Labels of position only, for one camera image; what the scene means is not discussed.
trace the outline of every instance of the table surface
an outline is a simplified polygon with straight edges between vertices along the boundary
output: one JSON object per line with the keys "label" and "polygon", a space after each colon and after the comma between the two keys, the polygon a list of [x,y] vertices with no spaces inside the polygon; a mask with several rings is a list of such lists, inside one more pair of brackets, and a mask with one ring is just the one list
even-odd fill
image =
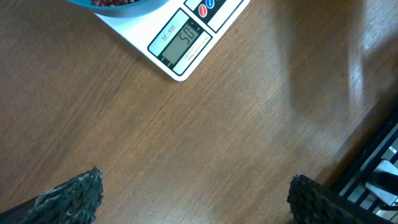
{"label": "table surface", "polygon": [[84,9],[1,1],[0,211],[96,165],[96,223],[288,222],[397,93],[397,7],[252,0],[177,83]]}

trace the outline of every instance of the metal grate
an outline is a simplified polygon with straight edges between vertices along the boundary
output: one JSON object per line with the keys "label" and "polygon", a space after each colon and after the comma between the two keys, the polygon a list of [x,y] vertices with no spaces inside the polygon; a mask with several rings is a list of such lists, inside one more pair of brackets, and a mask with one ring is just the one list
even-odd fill
{"label": "metal grate", "polygon": [[[382,160],[387,160],[398,167],[397,151],[398,109],[378,129],[364,150],[353,159],[330,189],[367,211],[378,213],[385,204],[366,189],[364,183]],[[395,222],[395,219],[393,220],[395,217],[392,216],[387,220]]]}

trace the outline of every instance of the digital kitchen scale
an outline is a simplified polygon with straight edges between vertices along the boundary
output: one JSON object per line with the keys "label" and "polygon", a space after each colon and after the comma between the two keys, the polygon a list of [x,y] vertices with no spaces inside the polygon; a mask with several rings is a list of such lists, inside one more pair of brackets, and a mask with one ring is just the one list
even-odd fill
{"label": "digital kitchen scale", "polygon": [[184,81],[249,1],[169,0],[133,18],[97,16],[174,80]]}

